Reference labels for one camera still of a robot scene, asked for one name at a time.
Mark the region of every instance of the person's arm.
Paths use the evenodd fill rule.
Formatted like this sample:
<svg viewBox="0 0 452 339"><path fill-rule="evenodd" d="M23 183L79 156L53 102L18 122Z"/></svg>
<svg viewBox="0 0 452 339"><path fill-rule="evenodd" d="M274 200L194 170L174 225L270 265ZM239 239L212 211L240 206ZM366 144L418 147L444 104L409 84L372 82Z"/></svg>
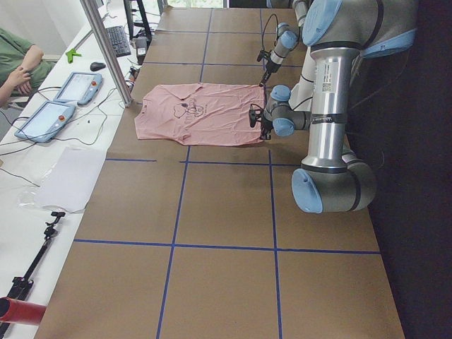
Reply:
<svg viewBox="0 0 452 339"><path fill-rule="evenodd" d="M27 71L32 71L37 65L40 64L44 52L35 44L32 45L23 57L21 66Z"/></svg>
<svg viewBox="0 0 452 339"><path fill-rule="evenodd" d="M43 56L44 52L42 49L34 44L28 49L20 66L27 71L31 71L40 64ZM30 81L26 81L17 87L17 91L21 95L29 95L31 93L31 89Z"/></svg>
<svg viewBox="0 0 452 339"><path fill-rule="evenodd" d="M30 74L22 66L19 66L9 74L5 83L0 87L0 107L8 102L11 93L16 86L30 81Z"/></svg>

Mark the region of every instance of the computer mouse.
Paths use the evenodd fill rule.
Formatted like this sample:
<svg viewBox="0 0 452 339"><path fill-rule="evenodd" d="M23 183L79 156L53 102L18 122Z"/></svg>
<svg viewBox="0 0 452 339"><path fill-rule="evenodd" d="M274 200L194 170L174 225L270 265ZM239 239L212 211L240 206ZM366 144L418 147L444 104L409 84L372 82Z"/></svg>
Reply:
<svg viewBox="0 0 452 339"><path fill-rule="evenodd" d="M99 71L100 69L104 69L105 68L105 64L103 62L93 62L90 66L90 70L92 72L96 72Z"/></svg>

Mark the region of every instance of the metal pole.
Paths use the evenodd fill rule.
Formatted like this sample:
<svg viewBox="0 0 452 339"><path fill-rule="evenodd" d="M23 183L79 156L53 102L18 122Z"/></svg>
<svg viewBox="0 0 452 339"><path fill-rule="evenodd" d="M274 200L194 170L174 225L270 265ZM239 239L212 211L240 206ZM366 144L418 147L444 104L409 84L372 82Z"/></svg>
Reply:
<svg viewBox="0 0 452 339"><path fill-rule="evenodd" d="M121 68L119 67L118 60L114 54L112 44L109 41L107 31L105 30L100 14L97 11L95 2L91 0L80 0L80 2L91 28L93 29L100 51L102 52L108 69L113 77L114 84L116 85L122 101L124 102L124 106L128 107L132 103L132 96L130 95L129 88L127 87L124 76L122 75Z"/></svg>
<svg viewBox="0 0 452 339"><path fill-rule="evenodd" d="M158 11L160 12L160 15L162 15L163 11L165 10L165 7L168 6L168 3L166 0L157 0L158 5Z"/></svg>

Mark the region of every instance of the tablet screen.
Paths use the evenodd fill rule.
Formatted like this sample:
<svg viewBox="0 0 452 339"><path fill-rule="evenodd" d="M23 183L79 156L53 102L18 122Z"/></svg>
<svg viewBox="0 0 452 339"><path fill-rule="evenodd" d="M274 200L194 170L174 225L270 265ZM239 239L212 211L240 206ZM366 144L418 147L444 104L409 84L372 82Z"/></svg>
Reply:
<svg viewBox="0 0 452 339"><path fill-rule="evenodd" d="M68 109L67 106L52 102L47 103L26 125L21 129L27 138L45 136L58 117Z"/></svg>
<svg viewBox="0 0 452 339"><path fill-rule="evenodd" d="M73 74L61 94L59 100L80 101L85 96L94 80L93 74Z"/></svg>

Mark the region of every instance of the red object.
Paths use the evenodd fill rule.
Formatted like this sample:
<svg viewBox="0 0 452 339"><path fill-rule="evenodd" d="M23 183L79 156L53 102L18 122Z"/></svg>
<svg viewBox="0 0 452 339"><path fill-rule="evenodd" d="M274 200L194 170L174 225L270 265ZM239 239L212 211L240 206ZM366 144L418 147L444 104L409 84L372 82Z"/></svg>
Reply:
<svg viewBox="0 0 452 339"><path fill-rule="evenodd" d="M8 297L0 298L0 321L39 325L46 306Z"/></svg>

